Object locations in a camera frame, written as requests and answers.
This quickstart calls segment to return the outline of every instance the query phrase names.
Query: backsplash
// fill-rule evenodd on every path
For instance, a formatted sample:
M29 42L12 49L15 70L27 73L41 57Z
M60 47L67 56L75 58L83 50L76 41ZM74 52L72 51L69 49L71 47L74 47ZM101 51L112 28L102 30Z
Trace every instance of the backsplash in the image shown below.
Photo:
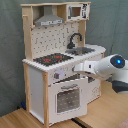
M70 37L78 31L79 22L35 27L31 32L33 58L66 50ZM78 46L77 35L73 38L73 43Z

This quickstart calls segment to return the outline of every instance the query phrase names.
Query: toy sink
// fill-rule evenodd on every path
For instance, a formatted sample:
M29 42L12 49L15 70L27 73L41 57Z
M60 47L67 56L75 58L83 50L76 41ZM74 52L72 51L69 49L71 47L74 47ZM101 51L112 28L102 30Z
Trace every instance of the toy sink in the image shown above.
M87 47L77 47L74 49L66 50L65 53L72 54L75 56L80 56L80 55L85 55L85 54L88 54L88 53L94 52L94 51L95 51L94 49L87 48Z

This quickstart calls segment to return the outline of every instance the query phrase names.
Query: button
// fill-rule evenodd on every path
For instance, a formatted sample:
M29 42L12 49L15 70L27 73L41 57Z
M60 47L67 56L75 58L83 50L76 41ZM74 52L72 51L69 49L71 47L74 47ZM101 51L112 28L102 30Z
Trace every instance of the button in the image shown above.
M55 73L54 74L54 78L59 79L59 74L58 73Z

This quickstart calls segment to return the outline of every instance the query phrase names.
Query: oven door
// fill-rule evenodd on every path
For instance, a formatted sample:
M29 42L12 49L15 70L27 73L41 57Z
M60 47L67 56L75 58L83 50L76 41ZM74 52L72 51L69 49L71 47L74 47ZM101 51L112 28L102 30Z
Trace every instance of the oven door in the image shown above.
M87 113L88 78L55 83L49 87L50 124Z
M82 18L82 4L67 5L67 21Z

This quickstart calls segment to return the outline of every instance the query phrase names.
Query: gray wall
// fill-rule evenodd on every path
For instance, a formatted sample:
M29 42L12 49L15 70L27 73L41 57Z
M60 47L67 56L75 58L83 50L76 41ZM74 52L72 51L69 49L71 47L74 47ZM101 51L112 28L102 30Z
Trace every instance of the gray wall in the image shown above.
M128 0L90 1L86 43L104 46L106 56L118 53L128 59ZM43 2L52 0L0 0L0 116L14 111L21 101L25 101L20 4Z

